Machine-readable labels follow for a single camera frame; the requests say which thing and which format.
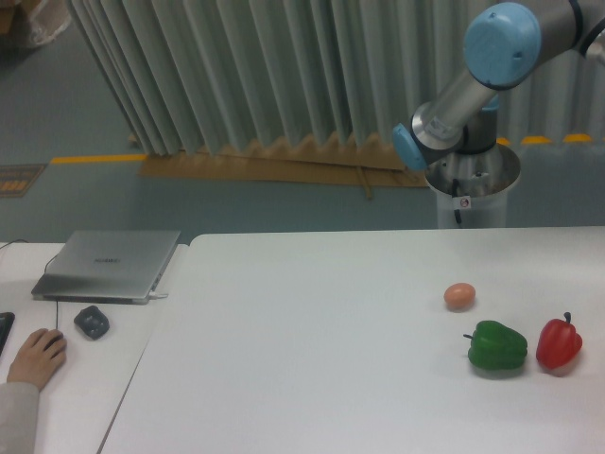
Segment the gray floor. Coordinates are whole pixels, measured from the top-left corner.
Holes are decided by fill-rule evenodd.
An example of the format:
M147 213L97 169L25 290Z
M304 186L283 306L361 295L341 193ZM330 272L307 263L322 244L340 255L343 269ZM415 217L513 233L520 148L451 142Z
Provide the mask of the gray floor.
M0 54L0 165L123 154L126 121L71 26L35 52ZM605 143L516 150L509 226L605 225ZM0 241L63 242L78 229L209 233L433 229L428 189L205 182L136 175L140 163L49 166L22 199L0 199Z

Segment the silver laptop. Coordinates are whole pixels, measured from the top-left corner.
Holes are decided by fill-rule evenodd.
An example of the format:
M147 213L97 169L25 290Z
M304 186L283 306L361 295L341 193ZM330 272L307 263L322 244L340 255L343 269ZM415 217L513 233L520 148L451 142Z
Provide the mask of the silver laptop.
M180 234L74 232L31 293L60 301L145 304L160 282Z

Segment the laptop logo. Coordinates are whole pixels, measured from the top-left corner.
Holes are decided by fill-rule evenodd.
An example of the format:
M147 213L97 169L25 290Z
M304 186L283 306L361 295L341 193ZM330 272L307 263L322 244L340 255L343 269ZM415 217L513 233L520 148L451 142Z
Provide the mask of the laptop logo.
M95 263L120 263L122 260L119 258L96 258Z

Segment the hand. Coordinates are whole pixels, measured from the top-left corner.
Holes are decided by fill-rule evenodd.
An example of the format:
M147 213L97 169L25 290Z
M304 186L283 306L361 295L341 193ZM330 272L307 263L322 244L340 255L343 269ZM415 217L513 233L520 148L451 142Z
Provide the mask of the hand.
M39 391L65 362L67 341L57 329L31 333L10 365L7 382L25 382Z

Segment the brown egg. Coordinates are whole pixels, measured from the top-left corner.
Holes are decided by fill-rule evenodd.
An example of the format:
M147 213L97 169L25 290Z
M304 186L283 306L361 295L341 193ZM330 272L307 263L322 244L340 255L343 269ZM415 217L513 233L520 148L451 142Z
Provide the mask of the brown egg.
M443 293L443 299L448 309L465 309L475 301L475 288L463 282L454 284Z

